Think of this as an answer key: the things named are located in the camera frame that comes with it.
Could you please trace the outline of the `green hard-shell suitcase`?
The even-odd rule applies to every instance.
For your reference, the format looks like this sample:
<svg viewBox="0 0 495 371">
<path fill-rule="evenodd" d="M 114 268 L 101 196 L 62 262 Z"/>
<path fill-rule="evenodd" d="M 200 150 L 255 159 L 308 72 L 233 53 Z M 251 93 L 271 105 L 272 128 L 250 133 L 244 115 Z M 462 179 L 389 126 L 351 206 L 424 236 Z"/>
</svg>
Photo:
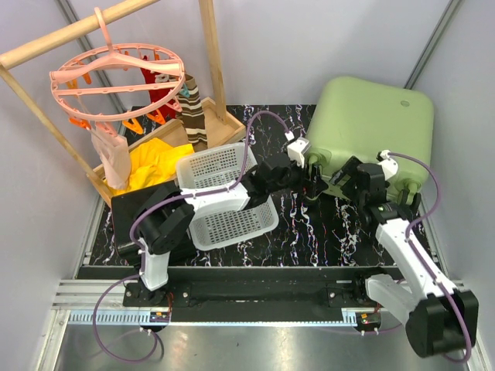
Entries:
<svg viewBox="0 0 495 371">
<path fill-rule="evenodd" d="M 337 77 L 316 105 L 305 135 L 311 144 L 306 156 L 329 181 L 351 157 L 374 163 L 379 152 L 395 152 L 398 173 L 387 197 L 412 204 L 428 179 L 423 166 L 431 161 L 433 124 L 434 105 L 421 92 Z"/>
</svg>

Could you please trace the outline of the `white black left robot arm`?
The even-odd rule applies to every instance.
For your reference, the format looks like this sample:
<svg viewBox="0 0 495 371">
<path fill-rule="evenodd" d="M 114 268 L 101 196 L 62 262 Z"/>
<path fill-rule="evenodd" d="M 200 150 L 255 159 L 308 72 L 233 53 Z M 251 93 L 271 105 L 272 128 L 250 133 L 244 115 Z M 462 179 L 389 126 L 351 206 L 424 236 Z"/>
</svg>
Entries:
<svg viewBox="0 0 495 371">
<path fill-rule="evenodd" d="M 192 234 L 193 224 L 211 221 L 216 241 L 195 241 L 194 245 L 200 250 L 214 250 L 229 242 L 230 232 L 249 237 L 251 227 L 239 214 L 266 203 L 271 194 L 291 189 L 315 199 L 328 187 L 319 165 L 291 160 L 287 155 L 242 168 L 238 179 L 223 185 L 181 189 L 174 182 L 161 184 L 141 207 L 129 231 L 141 256 L 140 297 L 151 306 L 164 302 L 170 255 L 186 235 Z"/>
</svg>

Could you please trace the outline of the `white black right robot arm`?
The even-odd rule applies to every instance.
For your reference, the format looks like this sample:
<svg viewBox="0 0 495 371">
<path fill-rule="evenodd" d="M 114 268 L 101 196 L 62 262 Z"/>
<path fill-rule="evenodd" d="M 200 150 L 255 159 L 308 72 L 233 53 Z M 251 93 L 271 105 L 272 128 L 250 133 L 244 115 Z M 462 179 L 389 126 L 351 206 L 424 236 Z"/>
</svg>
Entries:
<svg viewBox="0 0 495 371">
<path fill-rule="evenodd" d="M 397 264 L 408 286 L 403 288 L 385 273 L 367 274 L 351 287 L 360 306 L 377 302 L 404 327 L 409 344 L 422 357 L 462 351 L 467 362 L 476 344 L 479 302 L 471 291 L 461 291 L 436 266 L 419 243 L 413 228 L 421 196 L 411 205 L 406 199 L 389 200 L 389 180 L 398 173 L 398 154 L 384 150 L 377 162 L 364 163 L 352 156 L 330 179 L 353 201 L 364 225 Z"/>
</svg>

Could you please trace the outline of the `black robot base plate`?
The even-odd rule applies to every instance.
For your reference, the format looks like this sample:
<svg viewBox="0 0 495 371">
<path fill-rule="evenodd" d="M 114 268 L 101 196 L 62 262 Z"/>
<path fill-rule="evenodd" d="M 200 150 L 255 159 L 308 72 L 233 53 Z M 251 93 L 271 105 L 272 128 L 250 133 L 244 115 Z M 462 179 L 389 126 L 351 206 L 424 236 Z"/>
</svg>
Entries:
<svg viewBox="0 0 495 371">
<path fill-rule="evenodd" d="M 169 283 L 151 291 L 134 278 L 111 284 L 78 280 L 76 322 L 192 326 L 354 326 L 357 311 L 381 306 L 405 323 L 424 298 L 396 267 L 171 267 Z"/>
</svg>

